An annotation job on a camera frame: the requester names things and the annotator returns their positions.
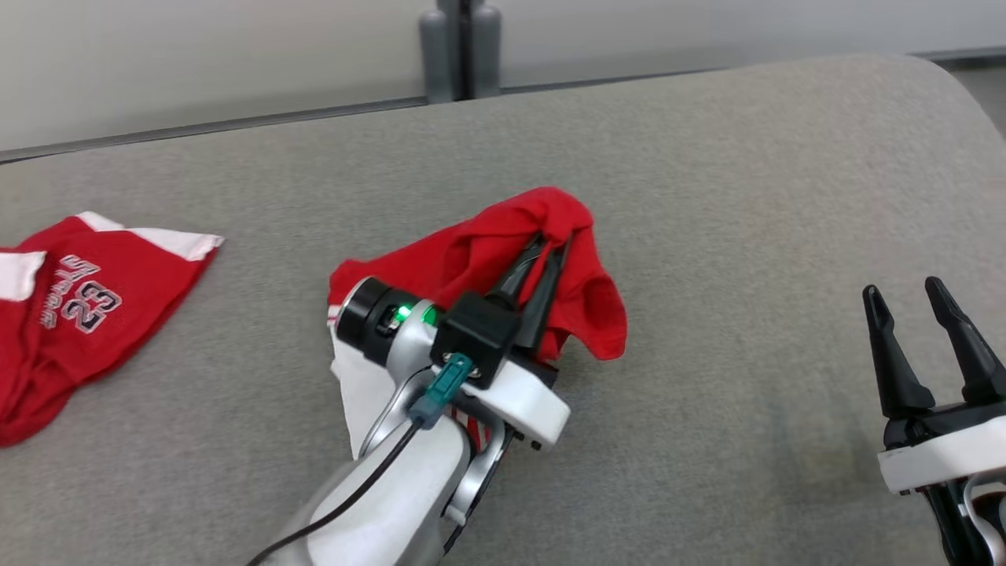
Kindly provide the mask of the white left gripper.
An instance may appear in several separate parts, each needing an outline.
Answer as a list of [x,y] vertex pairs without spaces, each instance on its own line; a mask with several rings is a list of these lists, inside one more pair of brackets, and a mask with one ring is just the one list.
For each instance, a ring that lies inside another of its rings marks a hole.
[[[486,294],[492,303],[518,303],[520,294],[531,275],[531,268],[544,251],[546,239],[535,235],[516,259]],[[569,241],[544,255],[544,268],[522,312],[522,325],[517,334],[521,351],[539,351],[542,346],[551,306],[556,299],[558,281],[565,261]],[[526,439],[551,449],[560,440],[567,426],[571,409],[563,399],[549,389],[531,369],[506,359],[497,369],[491,384],[485,389],[472,383],[462,386],[462,394],[475,404],[499,417],[504,423],[524,434]]]

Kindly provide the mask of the red jersey number 23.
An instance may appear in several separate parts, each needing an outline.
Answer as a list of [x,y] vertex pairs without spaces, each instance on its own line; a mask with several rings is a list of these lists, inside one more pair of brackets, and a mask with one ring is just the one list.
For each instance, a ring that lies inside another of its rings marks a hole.
[[223,241],[83,211],[0,246],[0,448],[39,433],[76,391],[129,361]]

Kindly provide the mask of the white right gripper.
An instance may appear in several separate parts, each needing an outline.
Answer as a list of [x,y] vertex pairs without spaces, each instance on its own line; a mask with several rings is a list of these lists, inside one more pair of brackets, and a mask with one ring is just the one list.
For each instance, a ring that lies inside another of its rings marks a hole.
[[1006,469],[1006,366],[940,278],[927,277],[924,288],[951,340],[965,402],[935,408],[896,340],[883,294],[875,285],[862,291],[881,412],[890,419],[878,465],[892,494]]

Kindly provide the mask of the grey partition post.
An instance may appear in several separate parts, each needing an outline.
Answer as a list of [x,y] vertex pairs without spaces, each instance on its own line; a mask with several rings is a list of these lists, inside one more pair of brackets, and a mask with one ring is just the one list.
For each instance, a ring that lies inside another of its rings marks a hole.
[[468,15],[470,79],[474,99],[501,93],[502,14],[487,0],[471,0]]
[[461,0],[435,0],[418,18],[425,97],[430,105],[460,100]]

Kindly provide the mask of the red shorts white striped trim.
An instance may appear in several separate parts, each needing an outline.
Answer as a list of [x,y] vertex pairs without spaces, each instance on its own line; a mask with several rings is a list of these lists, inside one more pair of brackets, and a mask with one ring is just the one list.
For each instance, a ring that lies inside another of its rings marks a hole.
[[539,187],[494,204],[474,218],[438,230],[424,239],[367,261],[342,262],[329,279],[329,330],[335,350],[332,373],[338,377],[354,458],[362,455],[366,435],[391,398],[391,377],[363,354],[336,345],[340,305],[367,276],[402,288],[436,306],[450,306],[464,291],[489,292],[491,284],[535,235],[545,250],[568,241],[571,250],[558,281],[556,301],[539,362],[555,362],[567,338],[585,344],[600,361],[621,357],[626,344],[626,312],[615,282],[601,265],[593,236],[593,216],[581,201],[556,187]]

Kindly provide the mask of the grey fabric sofa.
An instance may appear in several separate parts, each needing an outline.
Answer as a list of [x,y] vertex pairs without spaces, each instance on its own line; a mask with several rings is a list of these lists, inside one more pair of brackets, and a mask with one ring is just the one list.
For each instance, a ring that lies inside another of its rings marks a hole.
[[939,402],[940,277],[1006,362],[1006,142],[891,55],[507,95],[0,166],[0,244],[95,211],[224,237],[179,312],[0,449],[0,566],[244,566],[350,459],[330,273],[528,187],[593,213],[625,354],[564,348],[443,566],[945,566],[885,487],[862,288]]

